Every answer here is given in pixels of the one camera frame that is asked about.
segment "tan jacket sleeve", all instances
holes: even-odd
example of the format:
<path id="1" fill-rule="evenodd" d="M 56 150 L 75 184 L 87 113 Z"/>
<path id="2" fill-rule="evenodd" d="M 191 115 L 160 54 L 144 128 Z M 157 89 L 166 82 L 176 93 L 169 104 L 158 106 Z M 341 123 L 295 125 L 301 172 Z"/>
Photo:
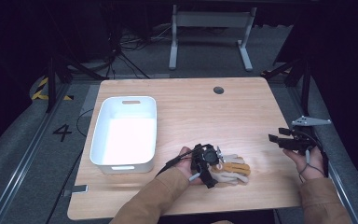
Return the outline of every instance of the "tan jacket sleeve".
<path id="1" fill-rule="evenodd" d="M 157 223 L 188 185 L 188 179 L 177 168 L 170 168 L 125 203 L 110 223 Z"/>
<path id="2" fill-rule="evenodd" d="M 306 224 L 351 223 L 331 179 L 308 180 L 301 185 L 300 194 Z"/>

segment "white plastic bin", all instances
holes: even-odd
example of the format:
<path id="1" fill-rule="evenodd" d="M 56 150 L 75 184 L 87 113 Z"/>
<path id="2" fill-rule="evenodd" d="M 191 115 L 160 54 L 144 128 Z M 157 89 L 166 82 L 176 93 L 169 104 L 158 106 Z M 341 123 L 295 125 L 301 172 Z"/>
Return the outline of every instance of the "white plastic bin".
<path id="1" fill-rule="evenodd" d="M 103 101 L 89 157 L 105 174 L 146 173 L 153 169 L 157 108 L 149 96 Z"/>

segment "wooden table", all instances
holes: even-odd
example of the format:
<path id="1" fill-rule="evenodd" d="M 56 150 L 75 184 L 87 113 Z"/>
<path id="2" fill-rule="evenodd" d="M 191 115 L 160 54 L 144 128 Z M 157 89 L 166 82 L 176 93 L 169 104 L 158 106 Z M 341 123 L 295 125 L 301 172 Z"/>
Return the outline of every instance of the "wooden table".
<path id="1" fill-rule="evenodd" d="M 213 92 L 222 87 L 223 94 Z M 103 101 L 112 96 L 153 97 L 158 133 L 155 167 L 146 174 L 105 175 L 90 161 L 90 146 Z M 129 79 L 103 81 L 96 100 L 73 194 L 71 219 L 114 217 L 118 209 L 153 179 L 183 146 L 220 146 L 251 167 L 247 185 L 191 186 L 166 215 L 213 213 L 299 206 L 298 173 L 268 134 L 287 127 L 267 81 L 261 77 Z"/>

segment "gray floor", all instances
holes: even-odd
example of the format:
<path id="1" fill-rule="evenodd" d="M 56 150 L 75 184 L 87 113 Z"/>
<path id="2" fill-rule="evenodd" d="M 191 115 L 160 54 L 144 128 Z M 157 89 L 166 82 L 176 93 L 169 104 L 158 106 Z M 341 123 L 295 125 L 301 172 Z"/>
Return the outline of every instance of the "gray floor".
<path id="1" fill-rule="evenodd" d="M 125 51 L 125 54 L 146 74 L 152 78 L 191 78 L 191 77 L 259 77 L 261 71 L 273 69 L 272 62 L 290 27 L 254 28 L 247 49 L 254 66 L 253 72 L 246 72 L 241 62 L 236 41 L 241 38 L 243 30 L 227 29 L 221 34 L 208 30 L 181 30 L 179 35 L 179 52 L 177 69 L 168 69 L 171 42 L 170 36 L 161 39 L 143 49 Z M 120 59 L 113 63 L 116 78 L 137 78 L 142 75 L 133 71 Z M 297 89 L 285 88 L 284 76 L 269 81 L 274 96 L 288 123 L 301 115 L 298 109 Z M 30 89 L 34 93 L 39 84 L 36 81 Z M 26 176 L 20 179 L 20 187 L 10 194 L 6 210 L 0 214 L 0 221 L 5 223 L 45 223 L 60 194 L 65 178 L 70 174 L 66 189 L 74 185 L 76 168 L 70 173 L 77 155 L 81 152 L 90 124 L 90 113 L 81 114 L 93 108 L 99 81 L 83 75 L 75 75 L 69 87 L 58 83 L 58 87 L 74 95 L 72 101 L 60 101 L 54 113 L 50 115 L 46 130 L 40 130 L 40 124 L 47 119 L 45 114 L 47 101 L 34 100 L 33 104 L 21 114 L 7 129 L 0 139 L 0 198 L 21 158 L 32 147 L 35 148 L 31 166 L 23 170 Z M 314 83 L 310 90 L 310 115 L 314 118 L 329 119 L 324 101 Z M 69 133 L 61 142 L 61 135 L 53 134 L 63 125 L 68 125 Z M 331 163 L 343 183 L 344 190 L 356 215 L 353 222 L 358 222 L 358 173 L 348 157 L 345 147 L 340 142 L 334 125 L 317 128 L 317 134 L 330 157 Z M 50 223 L 73 223 L 66 211 L 70 198 L 60 198 L 51 217 Z M 278 210 L 282 223 L 302 223 L 300 208 Z M 108 219 L 85 220 L 77 223 L 107 223 Z"/>

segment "metal bracket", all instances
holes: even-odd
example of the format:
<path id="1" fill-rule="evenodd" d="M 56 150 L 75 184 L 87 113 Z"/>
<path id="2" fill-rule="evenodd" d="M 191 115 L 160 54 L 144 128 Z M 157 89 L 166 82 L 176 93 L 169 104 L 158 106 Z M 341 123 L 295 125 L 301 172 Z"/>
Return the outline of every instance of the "metal bracket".
<path id="1" fill-rule="evenodd" d="M 296 126 L 316 126 L 316 125 L 325 125 L 325 124 L 331 124 L 331 120 L 313 119 L 313 118 L 301 116 L 301 118 L 292 121 L 292 125 L 296 125 Z"/>
<path id="2" fill-rule="evenodd" d="M 86 193 L 88 190 L 88 185 L 73 186 L 72 189 L 63 189 L 61 197 L 71 197 L 73 193 Z"/>

